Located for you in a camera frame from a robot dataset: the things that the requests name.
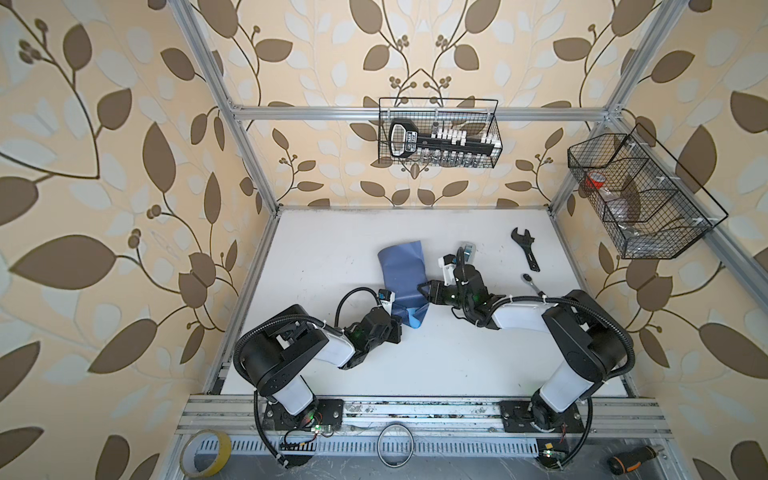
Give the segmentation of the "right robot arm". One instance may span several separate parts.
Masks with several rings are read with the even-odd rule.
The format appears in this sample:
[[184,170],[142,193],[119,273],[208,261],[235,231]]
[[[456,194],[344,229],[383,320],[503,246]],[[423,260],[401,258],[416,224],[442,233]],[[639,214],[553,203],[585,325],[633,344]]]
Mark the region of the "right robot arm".
[[492,294],[480,272],[453,255],[441,280],[420,284],[417,291],[431,304],[449,306],[478,328],[522,329],[548,333],[563,360],[531,396],[518,419],[542,432],[557,429],[580,400],[589,400],[603,384],[635,366],[634,342],[585,291],[562,297],[537,288],[533,295]]

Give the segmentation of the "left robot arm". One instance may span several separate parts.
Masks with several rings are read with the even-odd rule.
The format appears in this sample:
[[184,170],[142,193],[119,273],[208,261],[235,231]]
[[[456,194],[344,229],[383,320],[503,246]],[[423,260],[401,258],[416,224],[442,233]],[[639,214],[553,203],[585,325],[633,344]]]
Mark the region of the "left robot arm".
[[311,362],[350,370],[382,344],[401,340],[402,320],[393,313],[395,293],[368,287],[353,291],[371,294],[376,305],[362,320],[343,329],[294,304],[244,333],[232,354],[237,374],[258,396],[280,404],[286,413],[304,414],[315,401],[315,394],[301,377]]

